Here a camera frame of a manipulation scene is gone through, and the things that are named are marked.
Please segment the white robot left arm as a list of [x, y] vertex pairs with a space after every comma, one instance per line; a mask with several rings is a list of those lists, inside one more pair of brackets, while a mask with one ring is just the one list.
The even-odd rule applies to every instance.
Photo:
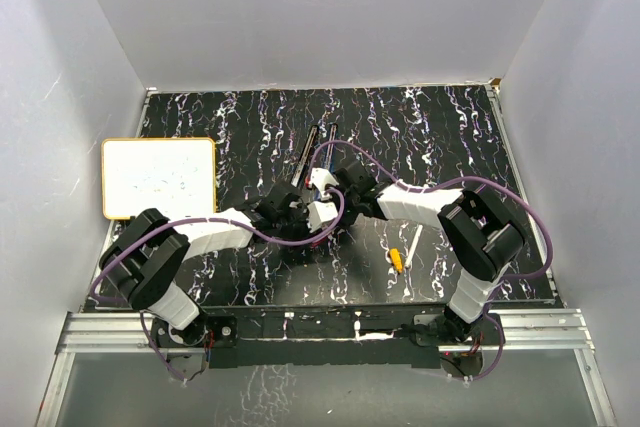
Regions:
[[175, 281], [183, 262], [258, 242], [307, 245], [308, 213], [301, 190], [287, 181], [276, 183], [263, 197], [208, 217], [171, 221], [149, 208], [102, 255], [96, 283], [108, 281], [120, 301], [163, 320], [177, 342], [194, 346], [206, 336], [207, 317]]

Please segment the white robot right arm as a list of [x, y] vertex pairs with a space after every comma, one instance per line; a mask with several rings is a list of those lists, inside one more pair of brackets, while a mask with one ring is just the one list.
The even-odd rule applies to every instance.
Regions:
[[461, 268], [443, 313], [431, 322], [443, 341], [471, 342], [482, 329], [483, 310], [508, 265], [526, 244], [522, 225], [498, 195], [480, 182], [426, 193], [377, 180], [358, 161], [334, 177], [346, 200], [347, 224], [358, 215], [412, 221], [440, 229]]

